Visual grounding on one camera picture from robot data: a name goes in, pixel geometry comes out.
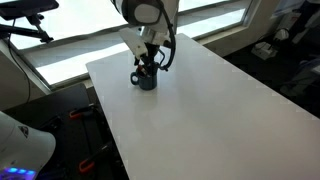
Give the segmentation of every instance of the wall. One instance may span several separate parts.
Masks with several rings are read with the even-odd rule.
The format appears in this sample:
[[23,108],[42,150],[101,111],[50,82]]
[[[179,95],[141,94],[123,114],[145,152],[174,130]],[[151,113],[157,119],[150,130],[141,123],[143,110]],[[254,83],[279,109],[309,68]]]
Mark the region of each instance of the wall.
[[[27,73],[31,78],[31,99],[50,93],[31,71]],[[26,102],[27,80],[23,72],[13,63],[7,46],[2,41],[0,41],[0,85],[0,111]]]
[[237,27],[213,35],[198,42],[220,56],[226,56],[254,42],[268,31],[273,31],[279,18],[271,18],[280,0],[253,0],[256,8],[251,8],[246,27]]

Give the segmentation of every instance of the black mug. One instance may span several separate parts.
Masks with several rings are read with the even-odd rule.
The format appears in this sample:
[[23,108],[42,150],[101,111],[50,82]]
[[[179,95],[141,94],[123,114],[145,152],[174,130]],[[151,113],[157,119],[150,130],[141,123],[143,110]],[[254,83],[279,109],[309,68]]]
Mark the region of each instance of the black mug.
[[131,73],[131,83],[135,86],[139,85],[139,87],[143,90],[150,91],[157,87],[157,75],[146,76],[137,72],[133,72]]

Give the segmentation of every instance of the window frame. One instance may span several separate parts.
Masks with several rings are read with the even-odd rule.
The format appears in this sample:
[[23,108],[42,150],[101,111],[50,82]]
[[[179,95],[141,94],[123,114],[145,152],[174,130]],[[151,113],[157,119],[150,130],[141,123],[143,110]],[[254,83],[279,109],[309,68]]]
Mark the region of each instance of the window frame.
[[[235,3],[235,2],[239,2],[239,1],[249,1],[249,0],[222,1],[222,2],[215,3],[215,4],[209,4],[209,5],[205,5],[205,6],[201,6],[201,7],[197,7],[197,8],[193,8],[193,9],[189,9],[189,10],[184,10],[184,11],[178,12],[176,14],[176,16],[175,16],[175,22],[174,22],[175,31],[177,30],[177,19],[178,19],[179,16],[188,15],[188,14],[199,12],[199,11],[206,10],[206,9],[217,8],[217,7],[220,7],[220,6],[223,6],[223,5],[227,5],[227,4],[231,4],[231,3]],[[241,21],[239,23],[235,23],[235,24],[232,24],[232,25],[229,25],[229,26],[214,30],[212,32],[196,36],[193,39],[194,40],[200,40],[200,39],[205,38],[207,36],[210,36],[210,35],[213,35],[213,34],[216,34],[216,33],[219,33],[219,32],[224,32],[224,31],[226,31],[226,30],[228,30],[230,28],[234,28],[234,27],[238,27],[238,26],[241,26],[241,25],[245,25],[245,19],[246,19],[247,15],[248,15],[248,12],[249,12],[254,0],[250,0],[250,1],[251,2],[249,4],[249,6],[246,8],[246,10],[244,12],[244,15],[243,15],[243,17],[242,17],[242,19],[241,19]],[[120,29],[123,29],[123,28],[126,28],[126,27],[133,28],[134,26],[132,26],[130,24],[124,24],[124,25],[120,25],[120,26],[115,26],[115,27],[103,29],[103,30],[100,30],[100,31],[97,31],[97,32],[94,32],[94,33],[91,33],[91,34],[83,34],[83,35],[72,36],[72,37],[68,37],[68,38],[64,38],[64,39],[53,41],[53,42],[51,42],[49,44],[40,44],[40,45],[37,45],[37,46],[34,46],[34,47],[21,49],[21,50],[18,50],[14,46],[14,44],[12,44],[12,43],[11,43],[11,47],[16,52],[16,54],[19,56],[19,58],[31,69],[31,71],[43,82],[43,84],[48,89],[50,89],[51,91],[56,91],[56,90],[59,90],[59,89],[62,89],[64,87],[66,87],[66,86],[70,86],[70,85],[73,85],[75,83],[79,83],[79,82],[82,82],[84,80],[90,79],[89,74],[85,73],[85,74],[82,74],[82,75],[79,75],[79,76],[76,76],[76,77],[72,77],[72,78],[63,80],[63,81],[55,83],[55,84],[49,84],[47,82],[47,80],[40,74],[40,72],[37,71],[36,67],[34,65],[32,65],[32,63],[26,58],[26,56],[25,56],[26,54],[37,52],[37,51],[42,51],[42,50],[46,50],[46,49],[56,48],[56,47],[59,47],[59,46],[62,46],[62,45],[67,45],[67,44],[75,43],[75,42],[82,41],[82,40],[88,40],[88,39],[91,39],[93,37],[98,37],[98,36],[101,36],[101,35],[107,35],[107,34],[110,34],[110,33],[116,33]]]

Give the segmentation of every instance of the mug handle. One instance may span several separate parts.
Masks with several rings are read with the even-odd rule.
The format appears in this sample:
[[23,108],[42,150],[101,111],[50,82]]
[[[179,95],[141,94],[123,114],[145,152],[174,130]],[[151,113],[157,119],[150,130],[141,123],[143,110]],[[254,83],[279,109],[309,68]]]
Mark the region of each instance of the mug handle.
[[131,73],[131,83],[132,83],[133,85],[135,85],[135,86],[136,86],[136,85],[139,85],[139,78],[138,78],[138,76],[137,76],[137,72]]

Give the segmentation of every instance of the blue light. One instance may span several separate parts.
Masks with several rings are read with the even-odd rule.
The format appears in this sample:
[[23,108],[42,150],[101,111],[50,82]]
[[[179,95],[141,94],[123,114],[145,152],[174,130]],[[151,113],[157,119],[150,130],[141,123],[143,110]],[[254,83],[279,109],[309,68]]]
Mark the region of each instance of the blue light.
[[7,172],[9,172],[9,173],[14,173],[14,172],[17,172],[17,171],[18,171],[17,168],[9,168],[9,169],[7,170]]
[[24,169],[20,169],[20,170],[18,171],[19,174],[24,174],[24,173],[26,173],[26,172],[27,172],[27,170],[24,170]]
[[28,171],[27,172],[28,175],[33,175],[34,173],[36,173],[36,172],[34,172],[34,171]]

